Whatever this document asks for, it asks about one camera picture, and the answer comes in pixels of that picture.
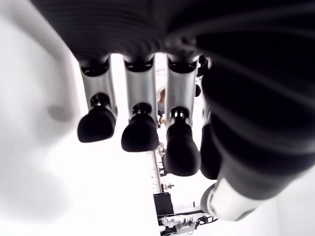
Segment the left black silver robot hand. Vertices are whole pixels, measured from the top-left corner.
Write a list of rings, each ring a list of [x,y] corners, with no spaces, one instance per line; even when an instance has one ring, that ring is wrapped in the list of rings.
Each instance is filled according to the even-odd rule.
[[[315,164],[312,0],[35,0],[78,60],[79,141],[114,134],[111,54],[126,73],[128,152],[158,146],[156,53],[166,55],[166,169],[216,183],[201,200],[239,221]]]

